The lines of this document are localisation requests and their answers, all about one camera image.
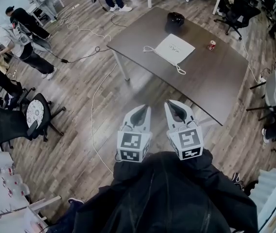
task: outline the black cap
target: black cap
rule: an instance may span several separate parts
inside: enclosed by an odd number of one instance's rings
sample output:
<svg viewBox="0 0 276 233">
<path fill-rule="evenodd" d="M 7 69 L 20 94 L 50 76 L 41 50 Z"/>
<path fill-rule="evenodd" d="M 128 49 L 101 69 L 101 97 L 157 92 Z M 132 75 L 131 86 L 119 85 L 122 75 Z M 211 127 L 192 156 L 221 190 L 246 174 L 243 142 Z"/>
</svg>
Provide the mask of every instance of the black cap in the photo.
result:
<svg viewBox="0 0 276 233">
<path fill-rule="evenodd" d="M 10 7 L 8 7 L 8 8 L 5 10 L 5 13 L 7 14 L 7 13 L 12 12 L 12 11 L 14 10 L 14 7 L 15 7 L 15 6 L 10 6 Z"/>
</svg>

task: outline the person in black jacket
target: person in black jacket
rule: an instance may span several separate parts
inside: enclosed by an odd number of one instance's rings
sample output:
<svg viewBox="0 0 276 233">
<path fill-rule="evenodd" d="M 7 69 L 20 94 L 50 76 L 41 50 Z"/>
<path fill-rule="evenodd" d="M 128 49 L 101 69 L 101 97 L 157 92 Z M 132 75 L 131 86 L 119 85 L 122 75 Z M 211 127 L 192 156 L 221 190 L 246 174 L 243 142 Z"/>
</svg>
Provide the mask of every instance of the person in black jacket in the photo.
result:
<svg viewBox="0 0 276 233">
<path fill-rule="evenodd" d="M 183 161 L 159 152 L 116 163 L 112 184 L 77 211 L 73 232 L 258 232 L 256 205 L 211 161 L 203 150 Z"/>
<path fill-rule="evenodd" d="M 23 24 L 29 31 L 35 33 L 42 39 L 50 38 L 51 34 L 45 29 L 37 25 L 36 20 L 29 15 L 23 8 L 18 8 L 14 10 L 14 6 L 8 7 L 5 11 L 6 15 L 10 17 L 11 23 L 16 19 L 18 22 Z"/>
</svg>

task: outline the can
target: can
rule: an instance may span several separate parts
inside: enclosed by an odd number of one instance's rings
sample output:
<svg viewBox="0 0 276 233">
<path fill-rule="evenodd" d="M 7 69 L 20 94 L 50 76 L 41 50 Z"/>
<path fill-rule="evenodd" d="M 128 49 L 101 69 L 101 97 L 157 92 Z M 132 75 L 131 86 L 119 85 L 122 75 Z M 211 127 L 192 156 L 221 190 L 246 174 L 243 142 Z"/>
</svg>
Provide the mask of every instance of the can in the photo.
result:
<svg viewBox="0 0 276 233">
<path fill-rule="evenodd" d="M 209 50 L 214 50 L 215 46 L 216 46 L 216 42 L 215 41 L 210 41 L 210 43 L 208 44 L 207 48 Z"/>
</svg>

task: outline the person in black shirt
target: person in black shirt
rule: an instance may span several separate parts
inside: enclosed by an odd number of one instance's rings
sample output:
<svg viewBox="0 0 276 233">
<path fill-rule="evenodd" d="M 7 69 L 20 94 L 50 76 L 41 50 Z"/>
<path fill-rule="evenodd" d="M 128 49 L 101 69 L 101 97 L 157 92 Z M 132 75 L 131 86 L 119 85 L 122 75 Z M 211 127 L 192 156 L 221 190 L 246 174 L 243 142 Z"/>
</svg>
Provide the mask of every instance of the person in black shirt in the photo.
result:
<svg viewBox="0 0 276 233">
<path fill-rule="evenodd" d="M 8 17 L 10 17 L 11 23 L 14 19 L 16 19 L 18 22 L 23 24 L 29 31 L 35 33 L 40 38 L 50 38 L 50 33 L 38 26 L 36 20 L 31 15 L 29 15 L 23 8 L 18 8 L 14 10 L 14 6 L 8 7 L 5 13 Z"/>
</svg>

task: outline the white sneaker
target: white sneaker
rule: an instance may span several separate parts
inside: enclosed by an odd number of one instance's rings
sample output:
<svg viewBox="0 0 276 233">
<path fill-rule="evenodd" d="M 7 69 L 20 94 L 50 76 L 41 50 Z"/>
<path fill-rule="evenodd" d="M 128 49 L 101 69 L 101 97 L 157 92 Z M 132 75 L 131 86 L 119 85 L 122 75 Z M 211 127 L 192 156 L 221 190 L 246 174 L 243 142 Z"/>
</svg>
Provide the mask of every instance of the white sneaker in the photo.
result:
<svg viewBox="0 0 276 233">
<path fill-rule="evenodd" d="M 218 15 L 220 15 L 221 17 L 224 16 L 224 14 L 223 14 L 222 12 L 220 12 L 220 9 L 219 9 L 219 8 L 217 9 L 217 13 L 218 13 Z"/>
<path fill-rule="evenodd" d="M 267 138 L 265 137 L 265 132 L 266 132 L 266 129 L 263 128 L 263 129 L 261 130 L 261 133 L 262 133 L 262 135 L 263 135 L 263 141 L 264 141 L 264 143 L 268 144 L 268 143 L 270 142 L 270 140 L 267 139 Z"/>
<path fill-rule="evenodd" d="M 120 12 L 128 12 L 131 11 L 133 8 L 127 7 L 126 5 L 123 6 L 123 8 L 120 8 Z"/>
<path fill-rule="evenodd" d="M 119 9 L 119 8 L 120 7 L 117 4 L 115 4 L 114 7 L 110 7 L 110 11 L 113 12 L 113 11 Z"/>
<path fill-rule="evenodd" d="M 47 75 L 47 79 L 50 80 L 54 76 L 54 74 L 55 74 L 56 71 L 57 71 L 57 68 L 54 67 L 54 71 L 52 73 L 49 73 Z"/>
</svg>

